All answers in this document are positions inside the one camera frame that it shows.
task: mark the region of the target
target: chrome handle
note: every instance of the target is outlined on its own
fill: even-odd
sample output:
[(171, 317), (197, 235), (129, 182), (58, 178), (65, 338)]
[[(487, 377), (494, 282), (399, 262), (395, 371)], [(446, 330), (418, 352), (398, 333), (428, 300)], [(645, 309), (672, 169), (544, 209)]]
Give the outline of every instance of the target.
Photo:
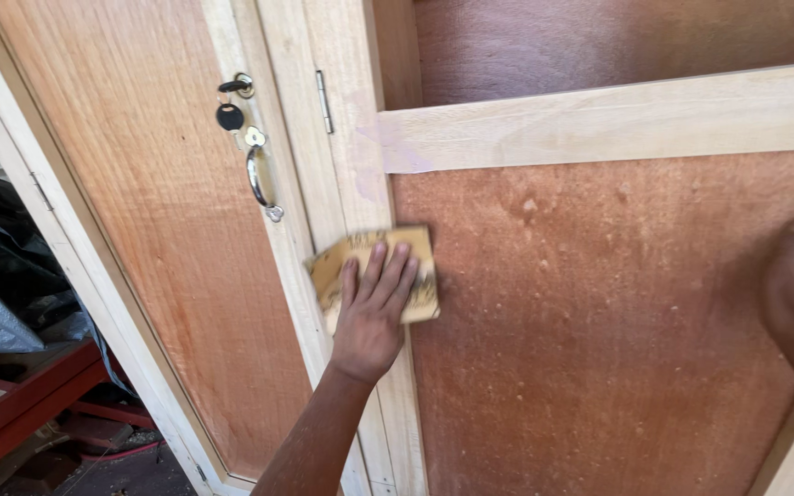
[(272, 222), (280, 222), (284, 216), (284, 209), (269, 202), (265, 195), (262, 194), (262, 187), (259, 186), (259, 173), (256, 170), (256, 151), (259, 146), (251, 146), (250, 151), (247, 152), (247, 175), (250, 177), (250, 188), (253, 190), (253, 196), (259, 205), (266, 209), (266, 215)]

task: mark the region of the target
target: brown plywood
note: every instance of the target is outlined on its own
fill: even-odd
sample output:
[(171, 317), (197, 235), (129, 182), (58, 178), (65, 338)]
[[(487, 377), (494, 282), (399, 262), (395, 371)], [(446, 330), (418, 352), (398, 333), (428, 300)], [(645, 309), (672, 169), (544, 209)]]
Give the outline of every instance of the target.
[(431, 225), (431, 494), (742, 496), (794, 400), (757, 318), (794, 152), (391, 177)]
[(416, 0), (425, 105), (794, 63), (794, 0)]
[(310, 386), (199, 3), (0, 0), (0, 21), (226, 467), (259, 476)]

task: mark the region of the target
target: sandpaper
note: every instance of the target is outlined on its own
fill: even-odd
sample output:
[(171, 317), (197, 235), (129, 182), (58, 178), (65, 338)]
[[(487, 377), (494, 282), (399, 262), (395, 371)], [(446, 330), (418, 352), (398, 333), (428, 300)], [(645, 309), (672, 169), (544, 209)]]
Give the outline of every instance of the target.
[(305, 260), (305, 268), (312, 276), (318, 293), (320, 310), (324, 312), (326, 332), (335, 333), (341, 307), (341, 268), (351, 257), (357, 257), (357, 276), (363, 276), (372, 246), (379, 241), (388, 245), (386, 265), (391, 260), (394, 245), (408, 242), (409, 255), (418, 258), (418, 275), (415, 276), (409, 300), (401, 314), (402, 324), (435, 319), (440, 314), (437, 300), (437, 276), (431, 252), (431, 237), (427, 226), (408, 226), (388, 231), (369, 231), (344, 237), (324, 252)]

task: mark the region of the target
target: red wooden frame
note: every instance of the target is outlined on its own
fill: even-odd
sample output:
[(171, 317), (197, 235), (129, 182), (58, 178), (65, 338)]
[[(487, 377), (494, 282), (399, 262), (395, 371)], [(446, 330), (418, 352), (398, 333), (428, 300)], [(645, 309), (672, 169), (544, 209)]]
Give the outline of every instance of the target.
[[(33, 377), (13, 385), (10, 391), (0, 396), (0, 429), (100, 359), (97, 345), (94, 341), (87, 340), (75, 351), (61, 357)], [(61, 410), (67, 406), (68, 403), (63, 405)]]
[(94, 403), (88, 401), (76, 401), (70, 405), (69, 410), (73, 412), (87, 413), (97, 417), (111, 418), (119, 422), (155, 429), (155, 422), (149, 412), (142, 407), (123, 405), (121, 403)]
[(6, 390), (0, 396), (0, 458), (107, 378), (100, 351), (88, 340), (21, 383), (0, 380)]

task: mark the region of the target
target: metal hinge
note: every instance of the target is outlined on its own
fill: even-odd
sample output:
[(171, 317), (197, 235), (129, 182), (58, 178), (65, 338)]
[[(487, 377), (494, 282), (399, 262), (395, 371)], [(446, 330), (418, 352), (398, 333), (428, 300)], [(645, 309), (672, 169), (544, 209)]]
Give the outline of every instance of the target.
[(330, 119), (330, 107), (326, 103), (326, 88), (324, 87), (324, 74), (318, 71), (318, 96), (320, 97), (320, 109), (324, 113), (324, 126), (327, 134), (333, 134), (333, 120)]
[(30, 172), (29, 175), (33, 178), (33, 184), (35, 184), (35, 188), (39, 190), (39, 195), (41, 195), (41, 201), (45, 202), (45, 208), (48, 209), (49, 211), (54, 210), (54, 208), (51, 207), (51, 202), (48, 201), (48, 195), (45, 194), (45, 191), (41, 188), (41, 185), (39, 184), (39, 180), (35, 177), (35, 173)]

